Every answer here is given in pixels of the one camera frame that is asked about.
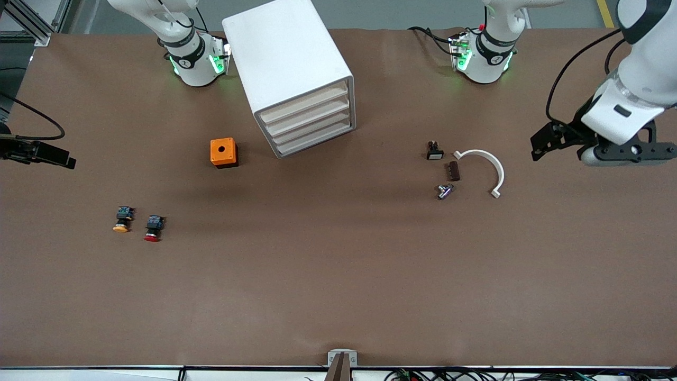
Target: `hole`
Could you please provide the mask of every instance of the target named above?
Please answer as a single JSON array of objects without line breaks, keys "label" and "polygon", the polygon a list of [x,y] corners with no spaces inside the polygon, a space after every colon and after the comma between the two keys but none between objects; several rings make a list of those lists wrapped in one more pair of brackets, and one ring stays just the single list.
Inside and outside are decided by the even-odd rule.
[{"label": "hole", "polygon": [[632,115],[632,112],[630,112],[630,110],[624,108],[620,104],[617,104],[616,107],[613,108],[613,110],[626,118]]},{"label": "hole", "polygon": [[649,131],[647,129],[644,129],[644,128],[640,129],[639,132],[637,133],[637,138],[642,143],[648,143],[649,142]]}]

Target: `electronic component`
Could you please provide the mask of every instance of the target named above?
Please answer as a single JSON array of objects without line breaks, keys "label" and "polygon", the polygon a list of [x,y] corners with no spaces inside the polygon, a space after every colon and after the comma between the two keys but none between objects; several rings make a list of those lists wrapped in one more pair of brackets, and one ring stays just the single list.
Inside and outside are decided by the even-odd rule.
[{"label": "electronic component", "polygon": [[492,164],[494,164],[494,167],[496,168],[496,172],[498,173],[498,183],[496,184],[494,189],[492,189],[492,196],[494,196],[495,198],[500,197],[501,194],[498,191],[498,189],[503,185],[503,181],[505,180],[505,177],[506,177],[506,173],[503,170],[503,165],[501,164],[501,162],[498,161],[496,156],[493,156],[491,153],[489,153],[487,151],[483,151],[483,150],[469,150],[469,151],[465,151],[463,153],[456,151],[454,153],[454,156],[457,159],[461,159],[462,157],[465,157],[465,156],[468,156],[468,155],[482,156],[483,158],[487,159]]},{"label": "electronic component", "polygon": [[219,169],[237,167],[238,145],[233,138],[214,139],[209,147],[210,160]]},{"label": "electronic component", "polygon": [[461,179],[457,161],[450,161],[449,165],[447,165],[447,169],[449,170],[449,181],[459,181]]},{"label": "electronic component", "polygon": [[134,220],[134,208],[129,206],[121,206],[116,215],[118,222],[113,226],[113,230],[118,233],[126,233],[129,231],[129,222]]},{"label": "electronic component", "polygon": [[428,142],[428,153],[426,154],[426,159],[428,160],[440,160],[444,157],[444,151],[439,149],[437,142],[431,140]]},{"label": "electronic component", "polygon": [[146,236],[144,239],[149,242],[160,241],[160,231],[165,227],[165,218],[151,215],[148,217],[148,223],[146,223]]},{"label": "electronic component", "polygon": [[439,194],[437,195],[438,200],[444,200],[447,198],[447,196],[454,191],[454,186],[451,184],[448,185],[440,185],[437,187],[437,191]]}]

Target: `small black component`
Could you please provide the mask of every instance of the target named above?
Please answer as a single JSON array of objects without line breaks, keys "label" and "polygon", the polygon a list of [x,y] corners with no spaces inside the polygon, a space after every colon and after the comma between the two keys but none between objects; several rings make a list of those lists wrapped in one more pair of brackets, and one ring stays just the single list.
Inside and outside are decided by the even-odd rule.
[{"label": "small black component", "polygon": [[426,159],[428,160],[440,160],[444,157],[444,151],[437,147],[437,142],[432,140],[428,142],[428,154]]},{"label": "small black component", "polygon": [[461,173],[458,171],[458,162],[451,161],[449,162],[449,180],[450,181],[459,181],[461,179]]}]

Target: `plastic storage box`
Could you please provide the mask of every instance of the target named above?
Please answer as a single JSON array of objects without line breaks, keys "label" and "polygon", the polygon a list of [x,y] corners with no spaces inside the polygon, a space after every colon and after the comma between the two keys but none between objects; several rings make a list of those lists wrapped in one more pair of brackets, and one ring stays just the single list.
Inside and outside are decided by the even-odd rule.
[{"label": "plastic storage box", "polygon": [[277,157],[355,129],[353,75],[310,0],[223,19],[244,92]]}]

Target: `white bracket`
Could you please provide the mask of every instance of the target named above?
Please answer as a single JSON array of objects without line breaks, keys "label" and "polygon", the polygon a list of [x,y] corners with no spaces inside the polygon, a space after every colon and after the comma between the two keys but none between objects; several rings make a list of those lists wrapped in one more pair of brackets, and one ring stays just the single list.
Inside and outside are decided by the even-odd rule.
[{"label": "white bracket", "polygon": [[341,352],[344,352],[345,355],[348,356],[348,364],[350,367],[356,367],[357,366],[357,351],[352,350],[352,349],[332,349],[329,352],[327,352],[327,366],[332,365],[332,361],[334,361],[334,356],[339,355]]},{"label": "white bracket", "polygon": [[482,156],[483,158],[487,159],[488,161],[491,161],[491,163],[494,164],[494,167],[496,167],[496,172],[498,172],[498,183],[496,184],[496,187],[492,189],[492,196],[498,198],[501,195],[498,189],[503,185],[503,180],[505,180],[506,177],[506,173],[503,170],[503,165],[501,164],[501,162],[498,161],[496,156],[493,156],[491,153],[488,153],[487,151],[483,150],[469,150],[463,153],[456,151],[454,153],[454,156],[456,156],[457,159],[460,159],[466,155]]},{"label": "white bracket", "polygon": [[51,33],[47,33],[47,38],[43,40],[35,40],[35,47],[47,47],[49,46],[49,40],[51,39]]}]

